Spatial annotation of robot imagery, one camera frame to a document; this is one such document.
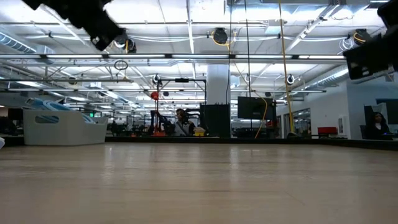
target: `seated person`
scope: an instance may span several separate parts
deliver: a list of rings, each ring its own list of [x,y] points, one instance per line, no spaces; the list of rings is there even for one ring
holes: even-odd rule
[[[383,114],[375,112],[365,129],[366,139],[392,140],[392,138],[390,136],[386,136],[386,134],[390,134],[390,129],[386,124],[386,119]]]
[[[178,109],[176,113],[178,120],[175,122],[174,136],[192,136],[195,125],[188,120],[183,109]]]

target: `white ceiling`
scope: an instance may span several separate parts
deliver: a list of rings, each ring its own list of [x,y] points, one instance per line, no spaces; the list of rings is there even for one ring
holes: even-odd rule
[[[229,14],[224,14],[224,1],[223,0],[190,0],[190,13],[192,22],[192,32],[194,37],[200,37],[206,35],[207,32],[212,32],[215,28],[213,25],[200,25],[201,22],[229,22]],[[65,40],[65,39],[25,39],[26,37],[37,37],[38,35],[48,34],[51,32],[53,35],[63,35],[71,37],[70,33],[64,28],[57,24],[57,21],[46,14],[41,9],[33,11],[31,8],[26,6],[22,1],[18,0],[1,0],[0,1],[0,27],[6,29],[8,32],[18,36],[18,38],[24,40],[28,45],[47,45],[54,49],[58,54],[90,54],[97,53],[97,51],[90,46],[90,43],[83,45],[78,40]],[[118,23],[171,23],[178,22],[178,25],[128,25],[124,26],[128,28],[130,35],[139,36],[154,36],[154,37],[186,37],[188,38],[188,26],[183,24],[187,22],[187,3],[186,0],[114,0],[112,3],[106,6],[108,14]],[[323,8],[319,8],[316,11],[305,12],[296,11],[296,13],[285,16],[287,23],[284,25],[284,34],[287,37],[296,37],[312,19],[316,19]],[[257,25],[255,27],[249,27],[249,36],[253,37],[265,37],[266,32],[270,32],[274,29],[278,30],[278,18],[277,11],[269,10],[257,10],[249,11],[248,19],[250,22],[264,22],[268,21],[270,27]],[[233,14],[233,21],[245,23],[246,16],[244,12],[235,12]],[[230,31],[229,25],[224,25],[227,33]],[[72,31],[81,36],[82,38],[87,37],[85,31],[77,30],[70,27]],[[347,19],[329,19],[322,22],[317,26],[307,37],[344,37],[348,33],[352,33],[357,28],[367,28],[369,33],[380,32],[383,30],[384,25],[380,18],[377,16],[375,10],[363,10],[357,12],[353,17]],[[246,38],[247,30],[243,25],[232,26],[232,30],[238,31],[239,38]],[[285,40],[285,45],[288,46],[291,40]],[[295,46],[289,54],[337,54],[341,52],[339,47],[340,40],[328,41],[328,42],[304,42],[301,41]],[[190,42],[188,40],[183,42],[148,42],[142,40],[136,40],[137,53],[191,53]],[[196,54],[227,54],[228,49],[223,46],[219,46],[213,43],[211,39],[200,38],[195,39],[193,42]],[[280,54],[282,50],[282,41],[280,39],[272,40],[258,40],[250,41],[249,49],[251,54]],[[120,50],[112,48],[108,49],[113,53],[120,53]],[[14,54],[16,51],[0,45],[0,52],[5,54]],[[246,41],[239,41],[233,43],[231,46],[232,54],[246,54],[248,52],[248,45]],[[263,68],[266,66],[264,63],[251,63],[251,75],[258,76]],[[238,67],[243,73],[248,72],[248,65],[246,63],[239,63]],[[296,77],[302,76],[301,82],[309,82],[316,76],[321,75],[335,67],[335,65],[309,65],[309,64],[288,64],[287,72],[295,75]],[[32,71],[43,73],[43,68],[29,67]],[[93,67],[68,67],[64,70],[69,74],[77,74],[79,72],[89,70],[85,72],[87,77],[107,77],[109,74],[104,68],[102,70]],[[192,65],[190,63],[180,63],[172,67],[139,67],[138,68],[145,76],[147,80],[151,80],[151,75],[156,73],[165,77],[192,77]],[[206,75],[206,64],[196,64],[197,76],[201,77],[202,74]],[[231,64],[231,73],[238,75],[238,71]],[[275,64],[268,67],[261,78],[258,78],[254,83],[254,88],[280,88],[284,85],[284,79],[276,79],[279,77],[278,74],[284,74],[284,67],[282,64]],[[127,70],[126,74],[129,78],[134,80],[138,84],[144,84],[142,79],[134,78],[137,74],[132,70]],[[194,88],[194,84],[185,84],[179,86],[174,84],[176,88]],[[241,80],[241,87],[245,87],[246,84]]]

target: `woman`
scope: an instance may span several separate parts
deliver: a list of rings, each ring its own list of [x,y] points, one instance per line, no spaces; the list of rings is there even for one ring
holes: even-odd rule
[[[383,114],[375,112],[372,119],[368,122],[365,130],[366,139],[372,140],[392,140],[386,134],[390,133],[390,129],[386,124]]]

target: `ceiling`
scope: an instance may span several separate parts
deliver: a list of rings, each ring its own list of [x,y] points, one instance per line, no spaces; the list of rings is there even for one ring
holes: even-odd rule
[[[98,54],[99,52],[88,41],[84,30],[78,30],[71,26],[68,21],[63,21],[69,31],[60,26],[58,21],[45,11],[38,9],[33,11],[22,1],[2,0],[0,2],[0,31],[15,37],[19,41],[33,48],[45,45],[56,54]],[[311,28],[302,40],[294,43],[294,46],[286,52],[297,55],[336,55],[341,54],[344,48],[341,42],[355,29],[365,28],[370,34],[384,31],[384,24],[377,16],[374,9],[365,9],[367,4],[344,6],[339,8],[335,14],[325,21],[321,21]],[[242,9],[234,9],[232,16],[224,12],[223,0],[114,0],[106,5],[110,17],[127,28],[128,34],[133,37],[137,45],[138,54],[228,54],[226,46],[216,45],[213,40],[207,38],[216,27],[224,27],[227,34],[236,33],[236,38],[231,43],[231,54],[281,54],[282,40],[278,39],[280,32],[279,11],[272,8],[275,4],[260,4],[260,1],[248,0],[248,28],[246,28],[246,13]],[[286,36],[285,46],[293,43],[293,40],[313,21],[327,9],[327,4],[291,4],[283,5],[282,17],[285,21],[283,31]],[[190,40],[188,17],[192,22],[192,39]],[[108,47],[111,54],[123,53],[114,45]],[[4,45],[0,45],[2,54],[20,54]],[[185,61],[171,65],[157,66],[160,62],[168,63],[169,60],[153,60],[157,65],[146,65],[147,60],[136,60],[142,65],[128,68],[125,72],[119,72],[111,63],[108,67],[80,66],[60,67],[47,66],[53,78],[119,78],[126,76],[135,84],[126,83],[103,83],[103,88],[152,88],[150,86],[152,77],[159,74],[163,78],[206,78],[208,62]],[[16,66],[26,63],[23,60],[8,60]],[[247,62],[239,61],[237,64],[240,72],[246,74],[249,70]],[[287,73],[294,75],[300,80],[296,86],[311,82],[317,76],[335,68],[339,65],[332,63],[288,63]],[[43,76],[44,66],[29,66],[26,69]],[[238,69],[234,63],[230,64],[231,74],[239,76]],[[252,88],[257,89],[284,89],[284,65],[283,63],[262,63],[256,61],[250,63]],[[77,88],[60,83],[65,88]],[[198,88],[194,83],[173,83],[168,88]],[[247,86],[241,78],[238,89],[246,89]],[[144,103],[143,93],[119,93],[121,96],[135,103]],[[233,93],[232,99],[242,93]],[[168,98],[178,98],[181,93],[170,93]],[[203,98],[203,93],[191,93],[190,98]]]

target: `white wall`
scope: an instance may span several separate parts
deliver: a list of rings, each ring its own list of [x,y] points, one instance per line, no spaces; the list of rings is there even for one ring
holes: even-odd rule
[[[376,105],[376,99],[398,99],[398,83],[386,82],[384,77],[358,85],[348,81],[347,92],[351,138],[362,139],[360,126],[366,122],[363,107]]]
[[[310,93],[303,102],[292,102],[292,111],[311,109],[311,132],[318,134],[318,127],[338,127],[340,116],[348,116],[348,97],[346,82],[338,87],[326,88],[326,93]],[[281,128],[284,127],[283,116],[289,113],[287,106],[277,107],[277,116],[282,115]],[[349,126],[346,127],[347,138],[349,139]]]

